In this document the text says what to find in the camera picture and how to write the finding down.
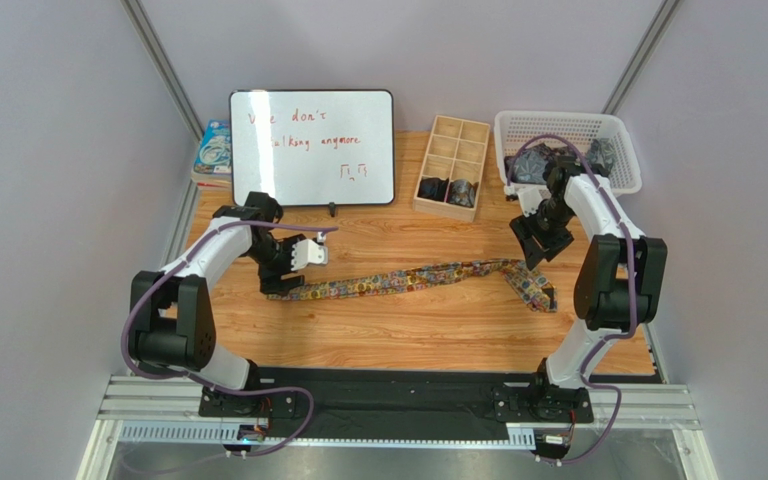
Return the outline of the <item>colourful patterned tie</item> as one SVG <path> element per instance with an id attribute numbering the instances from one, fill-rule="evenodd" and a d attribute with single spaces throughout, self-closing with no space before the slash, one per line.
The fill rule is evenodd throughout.
<path id="1" fill-rule="evenodd" d="M 533 311 L 554 313 L 558 302 L 554 285 L 538 269 L 517 259 L 490 259 L 437 263 L 352 279 L 323 281 L 295 287 L 269 300 L 311 301 L 405 294 L 448 286 L 473 278 L 500 274 L 514 293 Z"/>

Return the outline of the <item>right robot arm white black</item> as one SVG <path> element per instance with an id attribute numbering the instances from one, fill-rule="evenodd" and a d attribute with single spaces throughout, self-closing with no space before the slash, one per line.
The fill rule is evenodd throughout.
<path id="1" fill-rule="evenodd" d="M 548 198 L 513 219 L 510 228 L 533 269 L 572 243 L 571 219 L 582 224 L 589 246 L 573 290 L 576 319 L 543 370 L 554 387 L 590 387 L 606 351 L 655 318 L 668 249 L 634 225 L 608 178 L 586 161 L 562 157 L 547 165 L 544 177 Z"/>

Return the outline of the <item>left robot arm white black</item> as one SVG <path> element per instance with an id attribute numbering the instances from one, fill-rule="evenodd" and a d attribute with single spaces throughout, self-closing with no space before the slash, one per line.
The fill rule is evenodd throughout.
<path id="1" fill-rule="evenodd" d="M 288 226 L 276 239 L 283 209 L 266 193 L 252 192 L 241 206 L 217 209 L 203 234 L 158 271 L 141 271 L 132 280 L 130 312 L 121 335 L 122 356 L 131 371 L 151 380 L 188 377 L 222 391 L 254 390 L 253 361 L 220 345 L 211 291 L 239 258 L 259 267 L 266 294 L 285 293 L 302 284 L 293 276 L 296 246 L 309 228 Z"/>

